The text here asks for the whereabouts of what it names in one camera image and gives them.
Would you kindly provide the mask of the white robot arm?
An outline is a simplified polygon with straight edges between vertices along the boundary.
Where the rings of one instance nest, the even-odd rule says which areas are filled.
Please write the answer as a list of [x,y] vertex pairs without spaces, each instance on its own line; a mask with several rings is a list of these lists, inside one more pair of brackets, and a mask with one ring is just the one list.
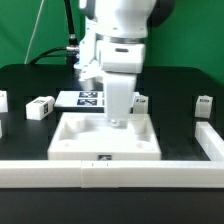
[[176,0],[79,0],[85,36],[74,65],[82,88],[103,84],[104,113],[115,127],[127,125],[137,75],[146,53],[150,27],[162,25]]

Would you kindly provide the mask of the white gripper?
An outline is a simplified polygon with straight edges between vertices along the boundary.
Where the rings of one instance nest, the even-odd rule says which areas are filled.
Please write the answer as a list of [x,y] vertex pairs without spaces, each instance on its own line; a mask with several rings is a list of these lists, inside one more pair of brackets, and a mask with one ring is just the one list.
[[127,126],[137,75],[142,72],[144,44],[98,42],[96,59],[103,76],[105,115],[111,126]]

